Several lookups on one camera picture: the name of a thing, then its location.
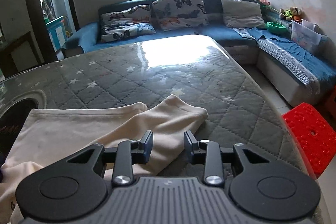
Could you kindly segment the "cream sweater garment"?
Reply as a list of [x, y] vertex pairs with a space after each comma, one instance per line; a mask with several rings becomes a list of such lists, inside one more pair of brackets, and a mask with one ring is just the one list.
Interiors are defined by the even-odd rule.
[[23, 217], [15, 199], [18, 184], [28, 175], [89, 145], [117, 147], [121, 141], [141, 139], [147, 130], [154, 146], [146, 165], [136, 164], [136, 175], [156, 175], [183, 151], [184, 132], [196, 133], [207, 110], [170, 95], [152, 109], [142, 102], [113, 109], [33, 109], [1, 167], [1, 223]]

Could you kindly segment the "red plastic stool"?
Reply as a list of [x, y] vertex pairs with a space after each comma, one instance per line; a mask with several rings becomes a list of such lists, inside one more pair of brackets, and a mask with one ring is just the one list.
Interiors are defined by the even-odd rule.
[[310, 104], [282, 115], [310, 174], [321, 176], [335, 157], [335, 131]]

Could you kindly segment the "black round induction cooktop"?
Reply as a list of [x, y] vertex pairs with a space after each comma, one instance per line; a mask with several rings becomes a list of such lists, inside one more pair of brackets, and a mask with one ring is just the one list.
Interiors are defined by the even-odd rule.
[[18, 134], [30, 111], [37, 108], [38, 103], [33, 99], [23, 99], [9, 107], [1, 116], [1, 137]]

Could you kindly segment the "blue corner sofa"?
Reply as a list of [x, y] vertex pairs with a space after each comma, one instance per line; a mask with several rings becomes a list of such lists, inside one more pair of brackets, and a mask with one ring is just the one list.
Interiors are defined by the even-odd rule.
[[221, 0], [203, 0], [210, 23], [204, 27], [163, 31], [156, 16], [151, 16], [154, 34], [101, 41], [101, 21], [89, 23], [63, 45], [65, 57], [183, 35], [209, 36], [218, 42], [240, 65], [256, 65], [291, 106], [315, 104], [335, 87], [335, 67], [314, 56], [296, 43], [267, 30], [234, 29], [225, 26]]

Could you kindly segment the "butterfly pillow lying flat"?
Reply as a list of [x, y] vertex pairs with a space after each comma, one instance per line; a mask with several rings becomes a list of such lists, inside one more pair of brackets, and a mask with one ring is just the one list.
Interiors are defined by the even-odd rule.
[[150, 5], [100, 15], [101, 42], [110, 43], [133, 37], [155, 34], [151, 25]]

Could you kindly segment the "grey plain cushion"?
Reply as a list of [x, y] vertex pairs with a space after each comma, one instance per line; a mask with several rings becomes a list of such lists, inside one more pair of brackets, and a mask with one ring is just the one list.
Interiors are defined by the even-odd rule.
[[260, 5], [256, 2], [242, 0], [221, 0], [223, 22], [229, 28], [265, 29]]

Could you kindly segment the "blue white small cabinet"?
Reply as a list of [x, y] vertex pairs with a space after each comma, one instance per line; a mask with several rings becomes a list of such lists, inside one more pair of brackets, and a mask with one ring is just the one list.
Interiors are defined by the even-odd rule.
[[60, 16], [46, 23], [46, 28], [54, 51], [57, 52], [65, 44], [67, 39], [66, 30], [64, 28], [64, 17]]

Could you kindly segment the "butterfly pillow upright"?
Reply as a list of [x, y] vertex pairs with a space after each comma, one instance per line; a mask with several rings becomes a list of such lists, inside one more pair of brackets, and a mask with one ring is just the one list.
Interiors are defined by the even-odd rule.
[[152, 8], [163, 31], [209, 24], [203, 0], [156, 0]]

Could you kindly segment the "green plastic bowl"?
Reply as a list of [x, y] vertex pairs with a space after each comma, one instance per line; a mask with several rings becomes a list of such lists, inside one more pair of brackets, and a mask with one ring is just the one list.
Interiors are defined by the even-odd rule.
[[287, 32], [286, 26], [276, 22], [267, 22], [266, 27], [269, 32], [275, 35], [283, 35]]

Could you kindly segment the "clear plastic storage box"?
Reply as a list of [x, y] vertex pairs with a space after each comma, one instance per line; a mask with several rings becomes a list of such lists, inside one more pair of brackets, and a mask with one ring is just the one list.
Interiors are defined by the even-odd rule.
[[327, 42], [327, 36], [292, 21], [291, 40], [312, 55], [317, 55]]

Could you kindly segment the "stuffed toys pile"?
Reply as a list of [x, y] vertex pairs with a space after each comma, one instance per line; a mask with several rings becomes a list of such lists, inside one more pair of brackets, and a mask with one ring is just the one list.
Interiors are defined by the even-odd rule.
[[295, 21], [297, 23], [302, 22], [302, 10], [297, 7], [290, 7], [289, 9], [280, 9], [279, 17], [282, 20], [288, 22]]

